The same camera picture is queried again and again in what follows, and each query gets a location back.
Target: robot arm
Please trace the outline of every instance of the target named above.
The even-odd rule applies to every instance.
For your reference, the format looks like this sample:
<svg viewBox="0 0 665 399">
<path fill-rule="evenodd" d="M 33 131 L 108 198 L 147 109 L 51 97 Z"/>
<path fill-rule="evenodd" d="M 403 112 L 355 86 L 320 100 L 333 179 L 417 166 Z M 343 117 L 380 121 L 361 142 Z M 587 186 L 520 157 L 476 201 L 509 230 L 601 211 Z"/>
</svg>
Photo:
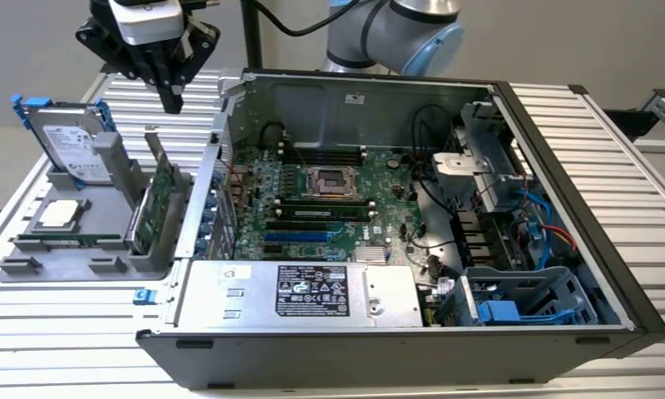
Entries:
<svg viewBox="0 0 665 399">
<path fill-rule="evenodd" d="M 331 0 L 337 12 L 351 0 Z M 380 64 L 400 75 L 436 76 L 464 40 L 452 0 L 372 0 L 329 27 L 324 71 L 365 72 Z"/>
<path fill-rule="evenodd" d="M 131 80 L 141 78 L 179 114 L 184 86 L 208 60 L 219 29 L 199 22 L 192 11 L 207 0 L 91 0 L 92 17 L 76 39 Z"/>
<path fill-rule="evenodd" d="M 324 71 L 367 71 L 380 64 L 401 75 L 433 76 L 451 63 L 464 29 L 452 0 L 329 0 L 331 17 L 293 31 L 257 0 L 249 1 L 289 36 L 329 25 Z M 184 86 L 220 39 L 192 12 L 216 0 L 89 0 L 92 17 L 76 39 L 128 79 L 143 79 L 163 108 L 179 114 Z"/>
</svg>

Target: metal case panel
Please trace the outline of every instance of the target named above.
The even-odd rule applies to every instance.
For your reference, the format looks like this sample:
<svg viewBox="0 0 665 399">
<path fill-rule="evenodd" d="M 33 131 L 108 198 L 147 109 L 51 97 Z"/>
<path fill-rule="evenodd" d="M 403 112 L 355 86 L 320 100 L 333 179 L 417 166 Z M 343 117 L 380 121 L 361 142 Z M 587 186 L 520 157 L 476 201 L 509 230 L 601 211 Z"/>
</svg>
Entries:
<svg viewBox="0 0 665 399">
<path fill-rule="evenodd" d="M 580 339 L 595 344 L 577 345 Z M 592 342 L 591 334 L 547 332 L 140 332 L 137 343 L 185 388 L 285 389 L 543 383 L 631 339 L 620 333 Z"/>
</svg>

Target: red cable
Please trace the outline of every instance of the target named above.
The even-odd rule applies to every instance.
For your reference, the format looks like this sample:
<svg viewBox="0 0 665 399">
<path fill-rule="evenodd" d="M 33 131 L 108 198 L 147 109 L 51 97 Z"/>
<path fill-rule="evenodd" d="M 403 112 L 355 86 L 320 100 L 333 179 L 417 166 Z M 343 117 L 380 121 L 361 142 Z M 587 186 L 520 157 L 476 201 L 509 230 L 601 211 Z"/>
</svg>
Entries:
<svg viewBox="0 0 665 399">
<path fill-rule="evenodd" d="M 549 226 L 547 224 L 543 225 L 543 229 L 552 230 L 552 231 L 560 233 L 564 236 L 564 238 L 567 238 L 571 241 L 571 243 L 572 243 L 572 251 L 576 251 L 576 241 L 572 238 L 571 234 L 567 232 L 567 230 L 564 230 L 564 229 L 561 229 L 561 228 L 559 228 L 556 226 Z"/>
</svg>

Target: label sticker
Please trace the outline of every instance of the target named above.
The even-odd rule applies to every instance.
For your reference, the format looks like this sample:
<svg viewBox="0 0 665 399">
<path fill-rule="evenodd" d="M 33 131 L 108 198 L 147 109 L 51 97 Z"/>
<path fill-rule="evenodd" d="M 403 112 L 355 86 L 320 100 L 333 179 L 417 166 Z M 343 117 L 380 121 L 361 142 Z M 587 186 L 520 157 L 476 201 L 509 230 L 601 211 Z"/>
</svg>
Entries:
<svg viewBox="0 0 665 399">
<path fill-rule="evenodd" d="M 348 94 L 345 96 L 345 104 L 363 106 L 365 104 L 365 96 L 361 96 L 360 94 Z"/>
<path fill-rule="evenodd" d="M 283 317 L 348 317 L 345 266 L 279 266 L 276 313 Z"/>
<path fill-rule="evenodd" d="M 252 278 L 252 266 L 249 264 L 228 264 L 221 268 L 220 278 L 247 280 Z"/>
<path fill-rule="evenodd" d="M 111 182 L 109 171 L 93 149 L 93 138 L 84 129 L 76 126 L 45 126 L 44 134 L 72 176 L 87 183 Z"/>
</svg>

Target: slotted aluminum surface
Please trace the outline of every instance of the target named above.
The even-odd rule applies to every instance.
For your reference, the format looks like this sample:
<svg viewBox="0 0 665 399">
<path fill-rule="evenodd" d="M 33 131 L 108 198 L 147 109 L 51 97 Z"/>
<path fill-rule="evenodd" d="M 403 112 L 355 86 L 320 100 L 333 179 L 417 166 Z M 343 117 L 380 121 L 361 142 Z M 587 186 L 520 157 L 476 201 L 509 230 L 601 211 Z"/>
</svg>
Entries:
<svg viewBox="0 0 665 399">
<path fill-rule="evenodd" d="M 160 125 L 164 144 L 171 159 L 185 170 L 195 171 L 208 127 L 216 108 L 216 71 L 205 71 L 185 91 L 185 111 L 181 116 L 165 116 L 155 94 L 140 82 L 120 77 L 101 78 L 85 97 L 85 101 L 104 95 L 109 101 L 120 131 L 127 138 L 128 153 L 136 159 L 151 161 L 141 138 L 147 124 Z M 553 86 L 547 97 L 524 96 L 532 106 L 543 107 L 541 99 L 552 99 L 549 108 L 569 108 L 563 118 L 585 118 L 576 98 L 565 87 Z M 549 114 L 551 110 L 539 110 Z M 541 117 L 552 118 L 553 114 Z M 573 123 L 577 136 L 565 127 L 544 129 L 563 141 L 556 141 L 564 150 L 567 166 L 576 172 L 601 171 L 599 165 L 612 165 L 611 170 L 627 174 L 620 179 L 639 180 L 629 185 L 607 185 L 587 173 L 583 179 L 583 195 L 588 201 L 599 201 L 596 209 L 620 209 L 665 212 L 665 199 L 656 194 L 637 174 L 628 157 L 616 150 L 591 121 Z M 580 149 L 571 147 L 581 140 Z M 596 148 L 587 140 L 601 141 Z M 591 160 L 607 156 L 609 162 L 599 164 Z M 43 177 L 47 163 L 41 160 L 28 175 L 16 195 L 0 215 L 0 258 L 9 251 L 9 237 L 24 228 L 35 212 L 39 196 L 49 188 Z M 585 190 L 603 187 L 605 190 Z M 656 233 L 652 237 L 635 235 L 631 225 L 619 223 L 631 219 L 624 213 L 608 214 L 607 229 L 613 240 L 624 243 L 620 248 L 645 249 L 645 253 L 665 256 L 657 243 L 665 236 L 665 218 L 648 218 L 643 226 Z M 645 240 L 635 245 L 636 237 Z M 632 268 L 639 281 L 648 290 L 659 311 L 665 318 L 665 263 L 644 264 Z M 545 385 L 513 385 L 487 387 L 408 387 L 335 390 L 189 392 L 179 388 L 165 372 L 135 343 L 133 331 L 143 325 L 143 318 L 159 314 L 159 306 L 132 305 L 133 291 L 139 287 L 163 288 L 153 283 L 59 283 L 59 284 L 0 284 L 0 398 L 8 397 L 547 397 L 547 398 L 647 398 L 665 397 L 665 343 L 645 349 L 635 356 L 616 360 L 601 359 L 579 367 Z"/>
</svg>

